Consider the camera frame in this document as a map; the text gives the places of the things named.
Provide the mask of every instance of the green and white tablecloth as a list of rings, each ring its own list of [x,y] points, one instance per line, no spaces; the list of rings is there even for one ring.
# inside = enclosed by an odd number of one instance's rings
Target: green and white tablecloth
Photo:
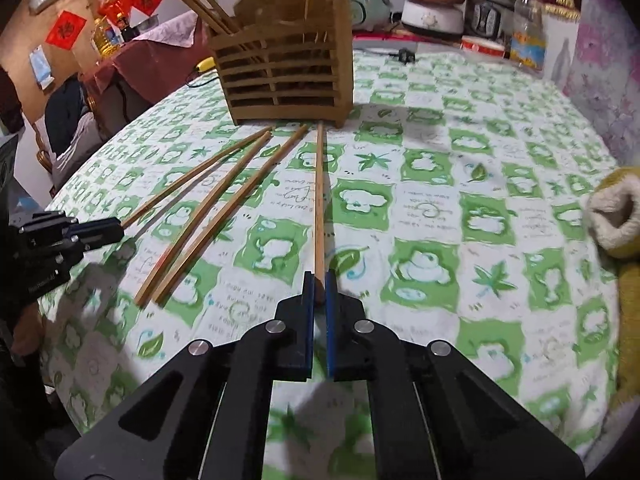
[[[354,65],[357,104],[326,148],[326,260],[341,290],[401,338],[452,342],[584,455],[614,388],[618,304],[581,207],[615,161],[555,86],[510,66],[446,53],[405,67],[359,52]],[[233,125],[217,82],[181,88],[97,152],[50,209],[125,218],[258,127]],[[223,201],[295,128],[278,124]],[[164,309],[132,297],[240,155],[42,299],[46,369],[78,428],[189,341],[238,339],[300,293],[313,263],[315,138],[246,200]],[[274,386],[264,477],[372,478],[366,386],[325,381],[317,339],[313,379]]]

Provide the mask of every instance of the cooking oil bottle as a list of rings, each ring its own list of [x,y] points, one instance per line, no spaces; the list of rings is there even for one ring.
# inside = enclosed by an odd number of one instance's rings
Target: cooking oil bottle
[[[112,56],[120,47],[116,33],[107,18],[96,18],[94,30],[95,49],[101,58]]]
[[[540,0],[517,0],[511,38],[511,59],[538,72],[544,67],[546,53],[543,7]]]

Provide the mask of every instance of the yellow stuffed animal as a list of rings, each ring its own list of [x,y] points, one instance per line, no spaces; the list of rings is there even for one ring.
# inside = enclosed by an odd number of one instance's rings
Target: yellow stuffed animal
[[[620,260],[620,364],[616,405],[640,394],[640,168],[619,168],[587,202],[599,245]]]

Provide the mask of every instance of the metal screw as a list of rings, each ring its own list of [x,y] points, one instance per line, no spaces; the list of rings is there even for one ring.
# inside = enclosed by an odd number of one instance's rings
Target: metal screw
[[[374,325],[372,321],[369,321],[368,319],[361,319],[359,321],[356,321],[356,324],[353,325],[354,329],[356,329],[356,332],[359,332],[361,334],[368,334],[369,332],[373,332],[374,329]]]
[[[271,321],[268,321],[264,327],[270,334],[279,334],[286,329],[287,325],[285,325],[284,321],[272,319]]]
[[[451,346],[446,341],[436,341],[431,345],[431,351],[437,356],[444,357],[451,353]]]
[[[189,345],[189,353],[191,355],[202,355],[206,354],[207,351],[209,351],[209,343],[202,339],[198,339]]]

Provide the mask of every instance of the rice cooker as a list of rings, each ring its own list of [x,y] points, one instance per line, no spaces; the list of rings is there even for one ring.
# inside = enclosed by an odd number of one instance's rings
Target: rice cooker
[[[389,0],[349,0],[351,5],[351,28],[373,30],[384,27],[391,21]]]
[[[465,34],[486,40],[509,39],[516,0],[466,0]]]
[[[402,24],[415,34],[441,40],[459,40],[465,28],[462,11],[457,7],[421,0],[404,2]]]

